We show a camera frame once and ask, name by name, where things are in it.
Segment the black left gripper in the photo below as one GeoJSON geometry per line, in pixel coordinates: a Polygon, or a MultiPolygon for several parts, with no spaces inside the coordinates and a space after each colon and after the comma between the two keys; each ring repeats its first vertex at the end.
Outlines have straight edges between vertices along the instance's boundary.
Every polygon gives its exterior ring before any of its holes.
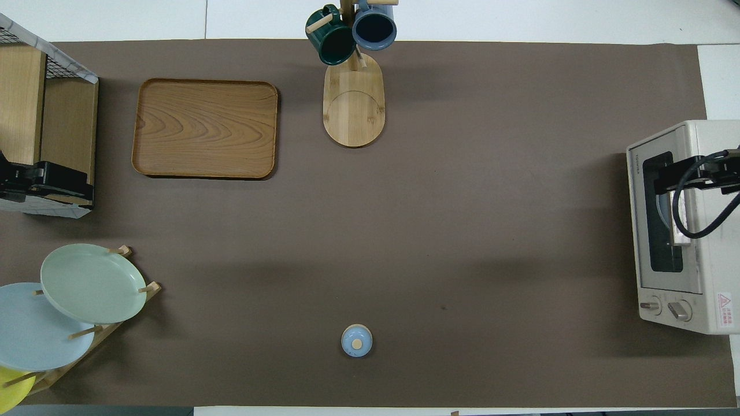
{"type": "Polygon", "coordinates": [[[0,152],[0,199],[23,203],[26,197],[42,196],[63,201],[94,200],[94,187],[87,173],[53,162],[36,166],[11,163],[0,152]],[[59,188],[72,187],[72,190],[59,188]]]}

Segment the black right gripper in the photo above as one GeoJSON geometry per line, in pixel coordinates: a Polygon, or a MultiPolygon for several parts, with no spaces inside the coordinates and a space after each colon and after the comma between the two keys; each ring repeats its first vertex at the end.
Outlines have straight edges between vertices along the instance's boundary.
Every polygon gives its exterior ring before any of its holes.
{"type": "MultiPolygon", "coordinates": [[[[684,188],[695,188],[702,185],[701,168],[692,166],[701,160],[701,157],[689,157],[681,161],[668,164],[663,171],[658,172],[654,181],[656,195],[677,190],[679,182],[685,173],[688,178],[684,181],[684,188]]],[[[703,168],[708,173],[702,190],[719,188],[723,195],[740,192],[740,152],[718,152],[717,155],[707,155],[703,168]]]]}

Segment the toaster oven glass door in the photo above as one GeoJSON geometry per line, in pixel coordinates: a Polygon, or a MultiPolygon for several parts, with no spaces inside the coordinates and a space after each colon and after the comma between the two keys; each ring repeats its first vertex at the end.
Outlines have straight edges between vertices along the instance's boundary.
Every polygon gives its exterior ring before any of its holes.
{"type": "Polygon", "coordinates": [[[632,239],[640,288],[702,293],[695,246],[673,244],[672,229],[659,218],[654,191],[659,169],[688,157],[687,134],[687,127],[680,125],[627,149],[632,239]]]}

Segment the white toaster oven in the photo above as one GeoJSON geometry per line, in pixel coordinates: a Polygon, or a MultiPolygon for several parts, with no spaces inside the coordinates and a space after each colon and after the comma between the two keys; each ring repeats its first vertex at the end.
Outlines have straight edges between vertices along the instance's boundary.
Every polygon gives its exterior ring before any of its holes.
{"type": "Polygon", "coordinates": [[[688,158],[701,157],[692,168],[701,168],[702,185],[684,188],[687,172],[677,190],[669,192],[673,215],[671,240],[674,245],[695,246],[702,293],[640,288],[636,267],[639,303],[658,298],[663,305],[661,314],[653,315],[639,308],[639,316],[645,321],[703,334],[740,335],[740,192],[723,195],[719,188],[701,189],[708,177],[703,168],[707,155],[740,152],[740,120],[682,121],[648,139],[680,125],[688,131],[688,158]],[[668,310],[669,302],[682,299],[690,303],[693,311],[688,322],[677,321],[668,310]]]}

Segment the grey white marbled panel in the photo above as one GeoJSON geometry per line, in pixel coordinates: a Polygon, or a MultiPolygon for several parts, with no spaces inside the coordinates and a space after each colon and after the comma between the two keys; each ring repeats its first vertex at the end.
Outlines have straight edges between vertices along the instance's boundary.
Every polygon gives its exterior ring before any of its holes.
{"type": "Polygon", "coordinates": [[[92,211],[74,203],[65,203],[37,196],[26,196],[23,201],[0,198],[0,210],[17,211],[29,215],[43,215],[64,218],[82,218],[92,211]]]}

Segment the pale green plate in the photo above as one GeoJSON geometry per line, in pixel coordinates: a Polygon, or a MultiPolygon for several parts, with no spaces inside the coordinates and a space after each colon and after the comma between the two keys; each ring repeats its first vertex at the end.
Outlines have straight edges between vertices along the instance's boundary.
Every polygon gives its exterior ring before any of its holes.
{"type": "Polygon", "coordinates": [[[88,324],[115,324],[145,307],[146,286],[122,254],[91,243],[71,243],[49,253],[40,266],[47,300],[61,313],[88,324]]]}

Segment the grey cloth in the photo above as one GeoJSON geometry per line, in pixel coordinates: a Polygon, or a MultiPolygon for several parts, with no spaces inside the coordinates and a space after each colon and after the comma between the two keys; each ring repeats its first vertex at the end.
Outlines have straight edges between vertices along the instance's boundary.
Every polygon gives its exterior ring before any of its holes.
{"type": "Polygon", "coordinates": [[[45,58],[46,79],[79,78],[91,84],[98,83],[98,76],[90,69],[52,43],[0,13],[0,47],[5,46],[31,47],[39,51],[45,58]]]}

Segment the wooden plate rack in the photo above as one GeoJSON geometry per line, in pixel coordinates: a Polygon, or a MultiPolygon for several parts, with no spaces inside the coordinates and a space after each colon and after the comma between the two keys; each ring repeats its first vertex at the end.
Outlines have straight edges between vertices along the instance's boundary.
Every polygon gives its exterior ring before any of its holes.
{"type": "MultiPolygon", "coordinates": [[[[127,258],[129,261],[129,257],[131,255],[131,250],[129,247],[123,245],[119,248],[109,248],[110,252],[119,253],[122,254],[125,258],[127,258]]],[[[146,286],[141,289],[141,292],[144,292],[146,294],[146,303],[150,301],[154,296],[156,296],[159,291],[161,290],[161,285],[159,283],[152,281],[150,283],[146,282],[146,286]]],[[[42,291],[42,285],[40,284],[40,289],[36,290],[34,292],[34,295],[44,295],[44,292],[42,291]]],[[[67,373],[69,373],[78,363],[83,361],[88,355],[90,355],[97,347],[100,346],[101,343],[106,340],[111,334],[113,334],[116,329],[118,329],[122,323],[125,321],[122,321],[120,323],[115,324],[91,324],[92,328],[88,330],[83,330],[78,333],[74,333],[72,335],[69,335],[69,339],[75,339],[77,337],[82,337],[83,335],[87,333],[93,333],[94,339],[92,341],[92,344],[90,345],[89,350],[79,359],[76,361],[63,366],[59,367],[57,369],[48,370],[45,372],[34,372],[35,373],[35,383],[34,387],[30,390],[28,395],[35,394],[37,392],[45,391],[47,389],[50,389],[52,385],[56,384],[60,379],[63,378],[63,376],[66,376],[67,373]]],[[[11,382],[7,382],[7,384],[4,384],[4,387],[8,387],[8,385],[16,384],[17,382],[25,379],[25,377],[19,377],[11,382]]]]}

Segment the light blue smooth plate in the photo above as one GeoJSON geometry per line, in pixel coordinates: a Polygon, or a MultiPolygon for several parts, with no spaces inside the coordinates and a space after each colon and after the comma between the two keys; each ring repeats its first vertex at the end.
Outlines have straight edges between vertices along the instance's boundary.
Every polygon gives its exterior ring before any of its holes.
{"type": "Polygon", "coordinates": [[[69,318],[47,300],[34,295],[39,283],[0,287],[0,366],[26,372],[45,372],[81,358],[94,334],[69,339],[92,328],[69,318]]]}

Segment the wooden serving tray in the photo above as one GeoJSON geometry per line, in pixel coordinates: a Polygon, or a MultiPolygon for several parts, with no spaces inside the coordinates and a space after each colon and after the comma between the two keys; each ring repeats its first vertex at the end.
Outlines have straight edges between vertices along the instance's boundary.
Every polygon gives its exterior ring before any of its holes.
{"type": "Polygon", "coordinates": [[[278,109],[278,89],[264,81],[148,79],[132,166],[151,177],[264,179],[275,166],[278,109]]]}

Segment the yellow plate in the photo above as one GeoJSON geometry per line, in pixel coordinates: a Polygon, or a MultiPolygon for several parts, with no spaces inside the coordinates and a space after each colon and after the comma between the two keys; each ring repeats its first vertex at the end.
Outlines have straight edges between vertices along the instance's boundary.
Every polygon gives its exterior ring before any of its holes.
{"type": "Polygon", "coordinates": [[[34,372],[22,372],[0,366],[0,414],[7,413],[27,397],[35,383],[34,372]],[[4,384],[19,377],[25,379],[4,387],[4,384]]]}

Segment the brown table mat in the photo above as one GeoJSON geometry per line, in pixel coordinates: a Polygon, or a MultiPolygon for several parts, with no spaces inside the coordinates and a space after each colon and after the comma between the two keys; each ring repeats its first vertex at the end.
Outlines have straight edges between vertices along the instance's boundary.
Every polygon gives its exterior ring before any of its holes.
{"type": "Polygon", "coordinates": [[[735,406],[729,339],[638,311],[626,147],[705,118],[695,46],[397,42],[362,149],[326,135],[306,39],[59,47],[101,79],[95,207],[0,211],[0,285],[85,242],[163,289],[28,404],[735,406]],[[152,78],[274,84],[271,176],[138,174],[152,78]]]}

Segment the wooden mug tree stand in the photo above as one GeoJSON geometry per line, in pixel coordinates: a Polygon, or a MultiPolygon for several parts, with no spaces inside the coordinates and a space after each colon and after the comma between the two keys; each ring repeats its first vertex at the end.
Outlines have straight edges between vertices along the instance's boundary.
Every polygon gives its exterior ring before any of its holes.
{"type": "MultiPolygon", "coordinates": [[[[351,28],[358,5],[340,0],[337,7],[351,28]]],[[[323,82],[323,126],[330,138],[348,148],[365,147],[377,139],[386,122],[386,101],[380,65],[355,42],[354,53],[341,64],[326,65],[323,82]]]]}

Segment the dark green mug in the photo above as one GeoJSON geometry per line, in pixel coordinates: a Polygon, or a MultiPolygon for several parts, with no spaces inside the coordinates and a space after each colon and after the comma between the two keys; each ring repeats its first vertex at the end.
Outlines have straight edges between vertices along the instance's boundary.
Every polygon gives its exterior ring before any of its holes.
{"type": "Polygon", "coordinates": [[[332,3],[312,13],[306,21],[306,37],[327,65],[338,65],[355,50],[352,29],[344,24],[341,11],[332,3]]]}

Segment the small blue lidded jar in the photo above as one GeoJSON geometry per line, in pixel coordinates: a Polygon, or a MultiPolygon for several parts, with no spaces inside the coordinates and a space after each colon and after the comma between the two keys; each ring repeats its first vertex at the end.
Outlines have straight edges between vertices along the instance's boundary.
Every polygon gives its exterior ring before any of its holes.
{"type": "Polygon", "coordinates": [[[362,358],[372,351],[372,332],[362,324],[351,324],[344,329],[341,342],[343,352],[352,358],[362,358]]]}

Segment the blue mug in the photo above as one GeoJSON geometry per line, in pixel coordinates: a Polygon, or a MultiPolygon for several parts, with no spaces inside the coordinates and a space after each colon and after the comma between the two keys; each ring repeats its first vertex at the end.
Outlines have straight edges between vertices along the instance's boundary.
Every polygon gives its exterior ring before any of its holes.
{"type": "Polygon", "coordinates": [[[355,42],[366,50],[383,50],[396,40],[394,6],[397,0],[356,0],[352,32],[355,42]]]}

